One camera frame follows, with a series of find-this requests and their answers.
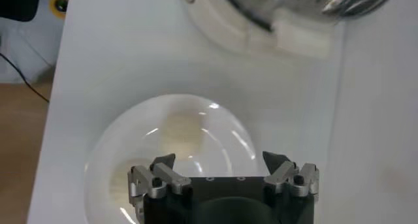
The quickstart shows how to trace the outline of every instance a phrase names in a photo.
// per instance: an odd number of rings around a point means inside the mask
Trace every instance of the black cable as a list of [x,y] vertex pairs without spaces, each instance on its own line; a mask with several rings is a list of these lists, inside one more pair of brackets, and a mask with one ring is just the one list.
[[17,68],[17,66],[15,66],[5,55],[3,55],[2,53],[0,53],[0,56],[5,59],[7,61],[7,63],[9,63],[13,69],[15,69],[18,74],[20,75],[20,77],[22,77],[22,79],[24,80],[25,84],[28,86],[29,89],[31,89],[33,92],[35,92],[35,94],[37,94],[40,98],[42,98],[44,101],[46,101],[47,103],[50,102],[50,100],[48,100],[47,98],[45,98],[41,93],[39,93],[37,90],[35,90],[35,88],[32,87],[31,84],[29,84],[29,82],[26,80],[26,77],[24,76],[24,74],[20,71],[19,68]]

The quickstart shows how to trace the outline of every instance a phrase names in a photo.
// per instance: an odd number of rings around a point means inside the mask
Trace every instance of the white surface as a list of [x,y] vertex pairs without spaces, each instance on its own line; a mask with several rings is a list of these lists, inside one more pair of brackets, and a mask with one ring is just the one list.
[[86,223],[88,155],[120,114],[156,95],[211,99],[243,123],[256,157],[280,152],[325,168],[342,27],[329,62],[290,64],[218,48],[182,0],[69,3],[29,224]]
[[347,25],[325,223],[416,223],[418,0]]
[[[193,126],[183,126],[182,121]],[[172,151],[174,170],[182,176],[257,175],[253,144],[228,110],[192,95],[156,97],[123,113],[93,150],[84,190],[89,223],[136,220],[127,202],[126,173],[133,165],[148,167],[154,157]]]

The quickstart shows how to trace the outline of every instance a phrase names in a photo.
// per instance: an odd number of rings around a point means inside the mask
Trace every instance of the screw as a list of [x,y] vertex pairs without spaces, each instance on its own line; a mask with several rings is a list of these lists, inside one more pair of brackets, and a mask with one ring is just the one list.
[[68,7],[68,1],[67,0],[56,0],[54,3],[55,8],[62,12],[66,13],[67,7]]
[[163,181],[160,178],[154,178],[152,180],[152,187],[161,187],[163,185]]
[[304,182],[305,182],[305,179],[303,178],[303,176],[301,175],[293,176],[293,183],[295,183],[295,185],[303,185]]

